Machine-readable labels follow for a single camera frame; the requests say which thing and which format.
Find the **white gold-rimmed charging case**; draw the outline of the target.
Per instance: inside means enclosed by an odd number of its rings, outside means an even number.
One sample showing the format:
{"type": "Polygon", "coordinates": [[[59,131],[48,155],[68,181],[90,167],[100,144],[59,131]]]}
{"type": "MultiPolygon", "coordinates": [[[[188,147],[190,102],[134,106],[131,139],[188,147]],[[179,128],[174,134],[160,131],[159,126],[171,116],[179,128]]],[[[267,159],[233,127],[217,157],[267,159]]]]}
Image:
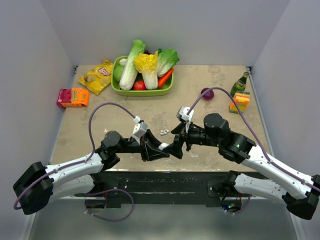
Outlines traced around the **white gold-rimmed charging case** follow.
{"type": "Polygon", "coordinates": [[[161,150],[161,151],[163,151],[166,147],[168,147],[169,146],[169,144],[167,144],[167,143],[161,143],[159,146],[158,146],[158,149],[159,150],[161,150]]]}

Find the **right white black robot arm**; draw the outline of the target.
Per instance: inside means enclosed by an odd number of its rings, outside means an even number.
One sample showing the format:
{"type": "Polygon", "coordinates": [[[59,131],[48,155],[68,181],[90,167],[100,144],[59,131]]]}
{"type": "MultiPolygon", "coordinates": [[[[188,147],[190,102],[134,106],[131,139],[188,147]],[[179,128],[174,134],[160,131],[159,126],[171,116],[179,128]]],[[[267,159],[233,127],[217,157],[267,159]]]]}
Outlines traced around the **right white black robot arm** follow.
{"type": "Polygon", "coordinates": [[[249,194],[284,203],[293,215],[311,220],[320,200],[320,177],[304,174],[268,154],[265,149],[243,134],[232,131],[227,120],[218,113],[203,119],[204,127],[182,121],[172,134],[173,143],[162,143],[159,149],[181,159],[182,146],[217,147],[218,153],[231,162],[251,168],[263,179],[230,171],[223,192],[230,197],[249,194]]]}

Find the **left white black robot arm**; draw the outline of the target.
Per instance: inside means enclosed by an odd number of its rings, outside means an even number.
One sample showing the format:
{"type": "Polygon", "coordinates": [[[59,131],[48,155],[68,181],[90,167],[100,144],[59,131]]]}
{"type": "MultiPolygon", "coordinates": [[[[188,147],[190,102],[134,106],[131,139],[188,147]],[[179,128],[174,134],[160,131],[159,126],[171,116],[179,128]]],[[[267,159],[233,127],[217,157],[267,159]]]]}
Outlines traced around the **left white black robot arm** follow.
{"type": "Polygon", "coordinates": [[[104,184],[90,177],[111,169],[119,161],[118,153],[139,153],[143,161],[168,158],[164,151],[167,143],[158,141],[151,131],[147,131],[140,140],[134,137],[124,138],[117,131],[109,131],[101,141],[100,147],[89,155],[55,165],[43,165],[40,161],[31,164],[13,185],[17,199],[13,204],[15,210],[23,210],[30,215],[43,209],[50,200],[67,189],[66,184],[77,184],[82,193],[99,196],[104,184]]]}

